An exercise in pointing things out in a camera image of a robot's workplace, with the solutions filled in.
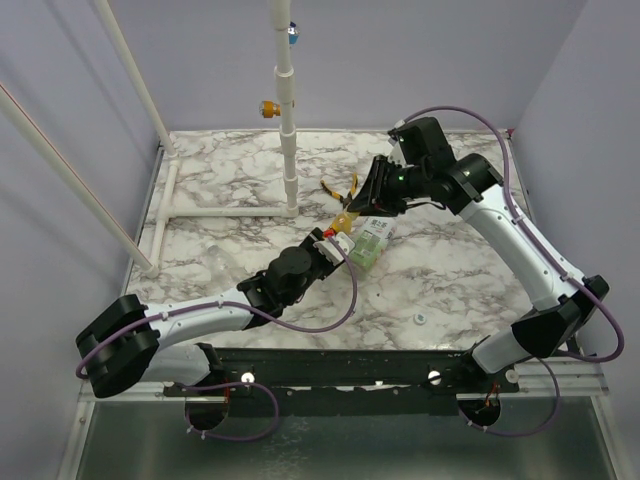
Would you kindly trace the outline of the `yellow drink bottle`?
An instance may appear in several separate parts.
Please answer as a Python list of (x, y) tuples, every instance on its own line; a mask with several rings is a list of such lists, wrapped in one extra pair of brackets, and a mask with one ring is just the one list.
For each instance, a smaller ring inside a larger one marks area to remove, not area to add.
[(353, 231), (353, 224), (358, 217), (358, 212), (349, 212), (347, 210), (343, 210), (333, 219), (330, 225), (330, 229), (335, 234), (345, 233), (346, 235), (350, 235)]

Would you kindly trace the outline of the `clear plastic bottle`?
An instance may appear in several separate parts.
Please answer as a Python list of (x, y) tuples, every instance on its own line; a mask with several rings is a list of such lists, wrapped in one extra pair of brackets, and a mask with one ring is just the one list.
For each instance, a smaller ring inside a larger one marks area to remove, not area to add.
[(217, 244), (206, 246), (205, 263), (213, 284), (228, 286), (237, 284), (242, 278), (242, 271), (235, 259)]

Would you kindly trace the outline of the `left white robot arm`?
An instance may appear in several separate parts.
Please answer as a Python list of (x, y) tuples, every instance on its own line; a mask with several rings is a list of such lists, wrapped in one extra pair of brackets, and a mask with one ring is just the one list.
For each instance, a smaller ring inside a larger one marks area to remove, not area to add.
[(98, 398), (143, 380), (154, 358), (185, 341), (279, 323), (317, 280), (345, 264), (355, 244), (345, 233), (314, 229), (268, 267), (217, 295), (174, 304), (144, 304), (135, 294), (114, 300), (76, 337), (76, 375)]

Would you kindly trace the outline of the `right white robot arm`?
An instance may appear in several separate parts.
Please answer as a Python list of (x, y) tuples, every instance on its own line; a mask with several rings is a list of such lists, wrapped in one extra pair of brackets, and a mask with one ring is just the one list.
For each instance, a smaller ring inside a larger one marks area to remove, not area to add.
[(421, 199), (443, 205), (489, 243), (532, 304), (520, 320), (471, 349), (459, 370), (462, 384), (480, 392), (503, 368), (553, 355), (590, 319), (609, 291), (607, 282), (562, 259), (514, 204), (501, 174), (485, 157), (457, 159), (435, 118), (412, 120), (388, 134), (395, 142), (391, 155), (374, 158), (349, 211), (396, 217)]

